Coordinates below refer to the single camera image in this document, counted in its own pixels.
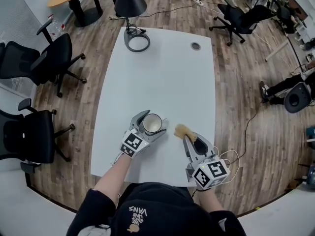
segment plastic bottle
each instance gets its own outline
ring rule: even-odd
[[[53,19],[52,23],[47,27],[48,32],[53,40],[56,40],[58,37],[63,35],[64,32],[64,24],[60,23],[56,19],[54,19],[54,15],[50,15],[49,19]]]

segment round wooden table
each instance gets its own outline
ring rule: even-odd
[[[79,0],[49,0],[47,5],[48,7],[55,7],[65,2],[69,2],[69,7],[73,10],[76,16],[76,21],[74,23],[76,27],[88,26],[98,20],[103,14],[99,0],[94,0],[95,8],[86,11],[82,10]]]

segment extension cord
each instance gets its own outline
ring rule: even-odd
[[[193,0],[196,4],[200,5],[200,6],[203,6],[203,2],[200,1],[200,0]]]

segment wooden floor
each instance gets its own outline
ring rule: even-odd
[[[193,5],[190,0],[145,0],[146,14]],[[207,0],[218,3],[223,0]],[[244,0],[233,0],[242,9]],[[58,144],[72,158],[64,162],[58,155],[52,165],[36,168],[31,177],[32,186],[52,199],[77,209],[87,190],[97,179],[90,174],[91,151],[95,117],[104,77],[120,27],[124,20],[110,21],[114,14],[112,0],[100,0],[104,10],[93,25],[79,29],[73,26],[74,17],[67,24],[73,43],[73,56],[83,52],[85,60],[76,62],[71,71],[87,77],[83,85],[65,76],[63,98],[56,97],[51,83],[39,86],[36,106],[39,109],[57,109],[55,129],[76,125],[76,130],[58,138]],[[206,3],[218,11],[215,4]],[[84,9],[94,7],[93,0],[82,2]],[[282,50],[268,62],[264,58],[284,41],[276,25],[266,20],[255,29],[256,35],[245,35],[246,42],[227,47],[228,32],[208,27],[219,25],[213,17],[217,13],[194,5],[152,17],[134,18],[139,27],[153,27],[190,32],[211,38],[216,77],[216,131],[215,145],[220,152],[235,149],[243,154],[244,130],[247,121],[255,114],[261,101],[258,83],[264,80],[273,85],[289,76],[298,65],[289,48]],[[297,114],[289,114],[282,106],[261,105],[247,130],[247,153],[241,158],[241,167],[235,179],[216,188],[223,206],[240,214],[262,205],[286,189],[290,180],[301,171],[297,164],[309,163],[310,152],[305,143],[305,128],[314,124],[314,109],[308,107]],[[236,159],[233,153],[230,160]],[[232,175],[238,163],[231,166]]]

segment lamp base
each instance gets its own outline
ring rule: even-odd
[[[145,48],[138,49],[138,50],[131,48],[129,46],[129,42],[135,37],[143,37],[143,38],[145,38],[148,41],[148,45]],[[145,33],[143,33],[142,31],[138,30],[137,28],[133,29],[132,31],[130,31],[130,30],[128,31],[126,29],[125,32],[124,32],[124,39],[125,39],[125,45],[128,48],[128,50],[130,50],[130,51],[132,51],[134,53],[143,52],[144,50],[148,49],[148,47],[150,46],[150,38]]]

